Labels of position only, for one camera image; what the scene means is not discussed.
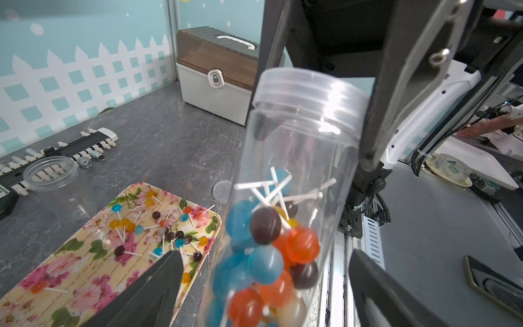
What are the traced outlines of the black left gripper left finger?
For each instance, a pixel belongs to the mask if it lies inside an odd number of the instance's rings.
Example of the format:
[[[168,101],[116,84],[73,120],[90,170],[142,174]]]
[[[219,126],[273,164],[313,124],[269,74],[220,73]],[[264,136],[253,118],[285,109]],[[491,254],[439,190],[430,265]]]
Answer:
[[[168,252],[85,326],[170,326],[184,273],[179,252]]]

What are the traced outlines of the clear plastic candy jar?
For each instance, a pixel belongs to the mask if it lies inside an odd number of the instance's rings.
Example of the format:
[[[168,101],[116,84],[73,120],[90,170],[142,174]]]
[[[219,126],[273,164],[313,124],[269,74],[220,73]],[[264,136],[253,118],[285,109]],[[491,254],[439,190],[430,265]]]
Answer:
[[[72,158],[39,159],[25,169],[23,179],[61,223],[84,223],[98,212],[91,187]]]

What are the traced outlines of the clear jar with brown candies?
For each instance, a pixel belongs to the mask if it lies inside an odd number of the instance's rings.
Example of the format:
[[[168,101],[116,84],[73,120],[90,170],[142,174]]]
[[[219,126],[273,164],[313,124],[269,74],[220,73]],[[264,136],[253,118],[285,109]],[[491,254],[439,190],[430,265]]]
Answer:
[[[256,114],[202,300],[200,326],[304,326],[358,165],[359,141]]]

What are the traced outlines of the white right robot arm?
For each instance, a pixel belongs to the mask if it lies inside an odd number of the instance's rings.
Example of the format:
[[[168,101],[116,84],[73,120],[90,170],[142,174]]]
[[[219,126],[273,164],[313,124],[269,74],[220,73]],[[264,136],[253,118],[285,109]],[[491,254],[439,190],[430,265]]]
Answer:
[[[289,186],[335,178],[324,217],[361,237],[400,152],[442,114],[426,156],[515,70],[521,1],[267,1],[241,177],[283,170]]]

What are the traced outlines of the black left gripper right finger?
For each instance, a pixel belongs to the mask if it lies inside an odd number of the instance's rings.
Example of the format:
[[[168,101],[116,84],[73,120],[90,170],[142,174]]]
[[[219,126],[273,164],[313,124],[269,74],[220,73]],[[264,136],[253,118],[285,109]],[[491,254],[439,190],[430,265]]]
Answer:
[[[446,326],[363,251],[352,251],[349,279],[361,326]]]

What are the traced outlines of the clear plastic jar lid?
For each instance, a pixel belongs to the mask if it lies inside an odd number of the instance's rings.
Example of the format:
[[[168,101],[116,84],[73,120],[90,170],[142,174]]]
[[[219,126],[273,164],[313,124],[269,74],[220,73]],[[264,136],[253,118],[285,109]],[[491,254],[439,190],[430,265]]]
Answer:
[[[230,192],[232,188],[232,182],[229,180],[218,181],[212,188],[212,195],[216,201],[220,204],[227,204]]]

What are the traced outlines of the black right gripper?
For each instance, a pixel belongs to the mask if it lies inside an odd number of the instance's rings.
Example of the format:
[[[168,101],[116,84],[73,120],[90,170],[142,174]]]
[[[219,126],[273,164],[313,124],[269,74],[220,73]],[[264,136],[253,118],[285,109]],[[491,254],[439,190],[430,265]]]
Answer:
[[[469,15],[469,1],[266,1],[253,93],[285,49],[295,68],[376,77],[359,152],[372,171],[396,128],[442,82]]]

